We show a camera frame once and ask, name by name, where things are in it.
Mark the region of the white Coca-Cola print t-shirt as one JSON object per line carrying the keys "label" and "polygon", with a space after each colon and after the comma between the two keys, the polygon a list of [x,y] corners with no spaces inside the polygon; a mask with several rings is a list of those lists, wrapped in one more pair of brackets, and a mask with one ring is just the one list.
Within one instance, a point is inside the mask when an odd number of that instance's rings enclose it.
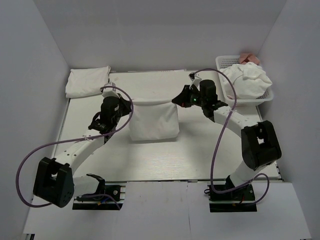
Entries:
{"label": "white Coca-Cola print t-shirt", "polygon": [[132,141],[162,141],[179,135],[178,108],[170,99],[135,98],[129,121]]}

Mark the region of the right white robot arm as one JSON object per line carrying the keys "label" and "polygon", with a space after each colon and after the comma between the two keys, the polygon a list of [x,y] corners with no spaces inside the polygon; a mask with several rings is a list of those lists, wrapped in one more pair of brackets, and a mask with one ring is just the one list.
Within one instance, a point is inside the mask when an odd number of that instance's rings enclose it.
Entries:
{"label": "right white robot arm", "polygon": [[226,178],[225,189],[218,191],[236,200],[244,193],[261,170],[271,165],[282,156],[281,147],[273,124],[268,121],[251,121],[236,112],[227,103],[218,99],[216,85],[206,79],[195,85],[185,85],[172,103],[182,108],[198,106],[206,118],[222,125],[222,131],[229,129],[241,139],[242,162]]}

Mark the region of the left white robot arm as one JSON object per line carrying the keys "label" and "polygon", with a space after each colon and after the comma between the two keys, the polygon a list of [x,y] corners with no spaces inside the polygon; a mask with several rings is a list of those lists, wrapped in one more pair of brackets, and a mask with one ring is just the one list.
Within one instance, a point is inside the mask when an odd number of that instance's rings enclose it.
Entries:
{"label": "left white robot arm", "polygon": [[93,173],[81,177],[75,177],[74,174],[91,154],[120,131],[117,127],[120,119],[125,116],[131,118],[133,111],[131,98],[124,99],[120,94],[105,97],[100,111],[94,115],[81,138],[73,140],[73,145],[61,154],[40,160],[33,194],[59,208],[65,207],[76,197],[96,200],[108,198],[114,201],[114,197],[106,193],[104,178]]}

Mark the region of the white plastic laundry basket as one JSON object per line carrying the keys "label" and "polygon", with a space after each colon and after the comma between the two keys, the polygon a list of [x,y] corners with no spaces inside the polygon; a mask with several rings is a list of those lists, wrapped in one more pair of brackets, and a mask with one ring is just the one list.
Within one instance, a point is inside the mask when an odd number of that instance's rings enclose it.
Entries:
{"label": "white plastic laundry basket", "polygon": [[[216,67],[220,71],[220,69],[225,69],[233,64],[239,64],[239,55],[222,55],[218,56],[215,59]],[[232,91],[232,87],[234,87],[226,75],[219,75],[219,81],[221,84],[222,94],[224,100],[228,105],[232,106],[234,104],[234,93]],[[264,102],[268,102],[273,100],[274,93],[272,88],[269,87],[265,93],[256,99],[237,99],[238,106],[258,106]]]}

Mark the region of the folded white t-shirt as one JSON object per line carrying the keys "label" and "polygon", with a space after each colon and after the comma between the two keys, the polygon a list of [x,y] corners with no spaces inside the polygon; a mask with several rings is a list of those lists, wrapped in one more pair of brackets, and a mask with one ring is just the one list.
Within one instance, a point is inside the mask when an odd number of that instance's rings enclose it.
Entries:
{"label": "folded white t-shirt", "polygon": [[86,69],[71,69],[65,86],[67,99],[98,95],[101,87],[109,82],[110,66]]}

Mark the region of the crumpled white t-shirt in basket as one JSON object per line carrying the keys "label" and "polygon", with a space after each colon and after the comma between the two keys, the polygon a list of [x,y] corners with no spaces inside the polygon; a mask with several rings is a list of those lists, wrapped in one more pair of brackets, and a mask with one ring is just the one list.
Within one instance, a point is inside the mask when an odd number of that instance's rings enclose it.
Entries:
{"label": "crumpled white t-shirt in basket", "polygon": [[237,99],[257,99],[273,84],[263,68],[253,62],[233,64],[220,71],[232,83]]}

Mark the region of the pink cloth behind basket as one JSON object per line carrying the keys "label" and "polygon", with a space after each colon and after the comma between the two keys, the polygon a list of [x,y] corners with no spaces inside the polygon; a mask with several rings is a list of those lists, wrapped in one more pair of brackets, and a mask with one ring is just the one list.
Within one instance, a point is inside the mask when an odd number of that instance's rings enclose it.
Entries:
{"label": "pink cloth behind basket", "polygon": [[252,62],[256,65],[260,64],[260,60],[253,53],[241,53],[238,59],[239,64],[245,65]]}

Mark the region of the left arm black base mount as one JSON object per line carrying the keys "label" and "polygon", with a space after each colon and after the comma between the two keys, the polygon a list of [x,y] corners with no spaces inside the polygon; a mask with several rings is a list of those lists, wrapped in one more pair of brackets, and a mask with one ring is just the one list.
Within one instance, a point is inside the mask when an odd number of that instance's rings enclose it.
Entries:
{"label": "left arm black base mount", "polygon": [[83,211],[119,211],[125,201],[125,182],[107,182],[102,190],[91,197],[77,196],[73,200],[73,210]]}

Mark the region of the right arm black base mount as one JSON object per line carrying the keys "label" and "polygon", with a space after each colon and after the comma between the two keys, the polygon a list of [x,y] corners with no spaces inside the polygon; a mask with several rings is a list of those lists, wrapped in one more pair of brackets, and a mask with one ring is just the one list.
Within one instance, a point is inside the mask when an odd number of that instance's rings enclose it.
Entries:
{"label": "right arm black base mount", "polygon": [[211,213],[250,213],[257,212],[256,197],[251,184],[228,193],[216,193],[208,185],[204,194],[209,198]]}

